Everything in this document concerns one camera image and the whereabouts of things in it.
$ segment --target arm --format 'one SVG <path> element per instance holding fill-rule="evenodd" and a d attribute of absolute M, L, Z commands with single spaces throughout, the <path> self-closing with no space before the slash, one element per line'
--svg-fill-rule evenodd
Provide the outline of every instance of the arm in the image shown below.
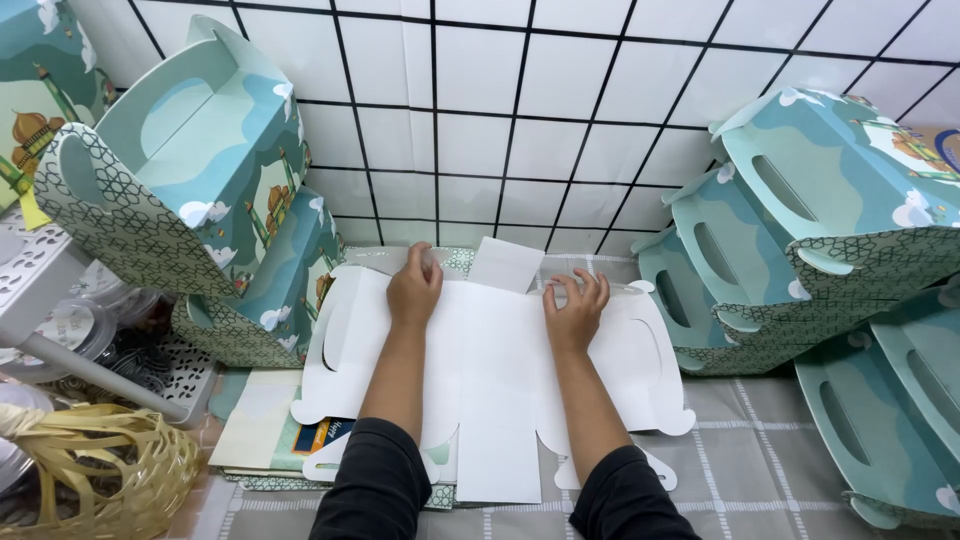
<path fill-rule="evenodd" d="M 543 294 L 571 459 L 584 486 L 570 524 L 587 540 L 697 540 L 643 451 L 634 446 L 587 354 L 610 299 L 610 284 L 602 273 L 600 283 L 580 268 L 573 273 L 584 280 L 582 294 L 569 276 L 552 278 L 566 289 L 563 308 L 557 309 L 552 283 Z"/>
<path fill-rule="evenodd" d="M 418 443 L 423 423 L 426 324 L 443 272 L 421 268 L 420 242 L 387 287 L 391 326 L 333 482 L 310 532 L 320 538 L 404 538 L 430 497 Z"/>

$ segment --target woven basket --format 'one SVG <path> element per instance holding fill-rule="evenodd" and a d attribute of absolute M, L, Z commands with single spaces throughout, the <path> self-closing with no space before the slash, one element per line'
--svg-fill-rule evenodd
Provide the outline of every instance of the woven basket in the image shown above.
<path fill-rule="evenodd" d="M 153 538 L 170 526 L 201 466 L 186 433 L 155 412 L 119 405 L 45 413 L 0 404 L 0 436 L 36 462 L 41 493 L 36 524 L 0 525 L 5 540 Z M 66 519 L 57 509 L 63 490 L 79 500 Z"/>

